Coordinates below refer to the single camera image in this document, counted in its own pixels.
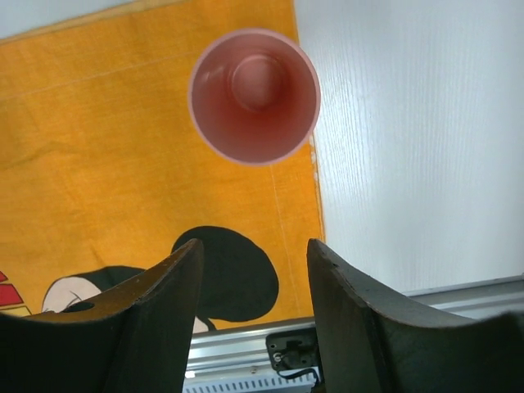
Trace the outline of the pink plastic cup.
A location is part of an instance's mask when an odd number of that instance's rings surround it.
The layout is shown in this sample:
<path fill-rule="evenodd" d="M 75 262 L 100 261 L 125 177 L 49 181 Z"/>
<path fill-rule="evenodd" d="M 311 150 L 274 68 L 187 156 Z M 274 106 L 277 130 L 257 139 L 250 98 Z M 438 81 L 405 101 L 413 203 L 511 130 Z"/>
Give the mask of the pink plastic cup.
<path fill-rule="evenodd" d="M 297 43 L 249 28 L 225 34 L 201 54 L 187 103 L 196 131 L 217 154 L 243 165 L 271 165 L 308 142 L 321 92 Z"/>

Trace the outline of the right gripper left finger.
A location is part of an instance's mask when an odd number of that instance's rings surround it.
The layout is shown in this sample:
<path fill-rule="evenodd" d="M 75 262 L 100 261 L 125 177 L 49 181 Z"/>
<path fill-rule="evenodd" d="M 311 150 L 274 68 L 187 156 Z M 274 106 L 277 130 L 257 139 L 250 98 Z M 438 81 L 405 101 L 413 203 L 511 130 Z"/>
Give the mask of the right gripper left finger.
<path fill-rule="evenodd" d="M 182 391 L 203 265 L 203 245 L 192 239 L 60 313 L 2 314 L 1 390 Z"/>

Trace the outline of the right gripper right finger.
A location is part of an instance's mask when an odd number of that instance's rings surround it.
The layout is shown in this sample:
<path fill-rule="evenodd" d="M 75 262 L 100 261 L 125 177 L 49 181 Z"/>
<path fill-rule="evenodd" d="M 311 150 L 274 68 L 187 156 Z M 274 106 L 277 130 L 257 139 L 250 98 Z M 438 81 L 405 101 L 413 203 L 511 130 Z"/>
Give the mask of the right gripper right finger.
<path fill-rule="evenodd" d="M 522 313 L 473 319 L 432 308 L 317 239 L 307 265 L 327 391 L 522 391 Z"/>

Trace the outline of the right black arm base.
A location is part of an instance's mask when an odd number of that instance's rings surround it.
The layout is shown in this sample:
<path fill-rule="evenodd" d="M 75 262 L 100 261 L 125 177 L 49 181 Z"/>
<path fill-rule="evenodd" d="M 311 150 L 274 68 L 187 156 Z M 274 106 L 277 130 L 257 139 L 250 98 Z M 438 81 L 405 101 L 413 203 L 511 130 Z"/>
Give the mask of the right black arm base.
<path fill-rule="evenodd" d="M 320 355 L 314 327 L 269 334 L 265 339 L 271 368 L 277 375 L 290 382 L 309 379 L 318 386 Z"/>

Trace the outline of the orange Mickey Mouse placemat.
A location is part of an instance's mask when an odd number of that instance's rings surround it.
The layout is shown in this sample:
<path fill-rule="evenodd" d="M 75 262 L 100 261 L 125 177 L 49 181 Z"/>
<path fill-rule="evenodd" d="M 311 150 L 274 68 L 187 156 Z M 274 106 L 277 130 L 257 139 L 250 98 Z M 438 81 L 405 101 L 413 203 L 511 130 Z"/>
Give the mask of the orange Mickey Mouse placemat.
<path fill-rule="evenodd" d="M 289 1 L 145 2 L 1 44 L 1 310 L 62 310 L 163 260 L 194 232 L 247 250 L 202 285 L 197 331 L 312 314 L 306 243 L 323 235 L 312 149 L 247 167 L 187 108 L 216 38 L 296 38 Z"/>

